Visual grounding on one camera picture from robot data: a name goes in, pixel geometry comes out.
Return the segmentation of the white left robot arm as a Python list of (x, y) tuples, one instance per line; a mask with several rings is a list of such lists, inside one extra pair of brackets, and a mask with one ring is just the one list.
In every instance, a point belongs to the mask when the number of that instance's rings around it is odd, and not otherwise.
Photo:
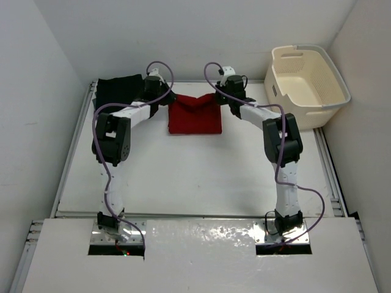
[(92, 152), (108, 176), (102, 207), (97, 214), (100, 229), (117, 233), (122, 224), (123, 198), (118, 190), (120, 168), (131, 152), (131, 130), (175, 100), (170, 85), (160, 74), (137, 74), (100, 79), (97, 83), (92, 120)]

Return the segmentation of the black garment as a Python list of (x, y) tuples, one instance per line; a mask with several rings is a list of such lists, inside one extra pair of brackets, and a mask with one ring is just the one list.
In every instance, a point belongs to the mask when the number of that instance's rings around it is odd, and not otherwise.
[(112, 79), (99, 79), (97, 83), (95, 109), (106, 104), (131, 104), (144, 94), (144, 80), (141, 74)]

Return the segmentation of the red garment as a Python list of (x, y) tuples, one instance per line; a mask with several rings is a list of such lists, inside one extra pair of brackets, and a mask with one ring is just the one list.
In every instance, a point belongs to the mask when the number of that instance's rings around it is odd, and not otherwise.
[(208, 135), (222, 133), (221, 107), (214, 93), (198, 98), (178, 95), (168, 106), (169, 134)]

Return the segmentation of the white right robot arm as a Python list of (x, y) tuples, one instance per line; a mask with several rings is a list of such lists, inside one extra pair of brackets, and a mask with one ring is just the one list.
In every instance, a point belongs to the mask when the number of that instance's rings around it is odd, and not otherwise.
[(216, 96), (218, 103), (227, 104), (234, 116), (262, 131), (265, 155), (275, 172), (274, 226), (277, 233), (283, 235), (301, 226), (303, 215), (296, 184), (303, 144), (294, 115), (273, 112), (247, 97), (243, 77), (237, 74), (216, 83)]

